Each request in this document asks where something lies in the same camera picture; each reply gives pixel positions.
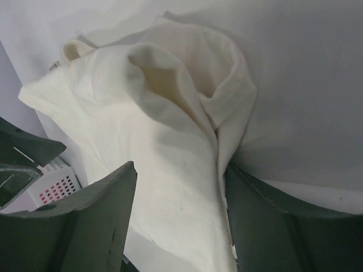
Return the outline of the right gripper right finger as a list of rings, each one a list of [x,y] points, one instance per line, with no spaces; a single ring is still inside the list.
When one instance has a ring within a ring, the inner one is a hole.
[[[230,164],[227,214],[239,271],[361,271],[362,216],[295,198]]]

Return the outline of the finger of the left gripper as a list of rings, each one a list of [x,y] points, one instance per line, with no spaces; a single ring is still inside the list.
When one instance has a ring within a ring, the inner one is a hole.
[[[1,119],[1,163],[46,166],[66,150],[58,141],[38,137]]]
[[[20,165],[1,166],[1,210],[17,199],[29,186],[43,176],[38,168]]]

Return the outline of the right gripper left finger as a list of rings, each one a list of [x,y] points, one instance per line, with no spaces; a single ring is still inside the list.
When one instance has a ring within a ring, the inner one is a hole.
[[[136,182],[130,161],[35,211],[1,215],[1,270],[122,271]]]

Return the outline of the cream white t shirt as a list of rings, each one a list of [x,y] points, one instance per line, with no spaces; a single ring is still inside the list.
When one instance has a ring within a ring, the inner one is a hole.
[[[158,18],[132,45],[68,42],[19,99],[75,143],[88,184],[134,163],[125,254],[139,270],[236,271],[223,174],[256,94],[231,38]]]

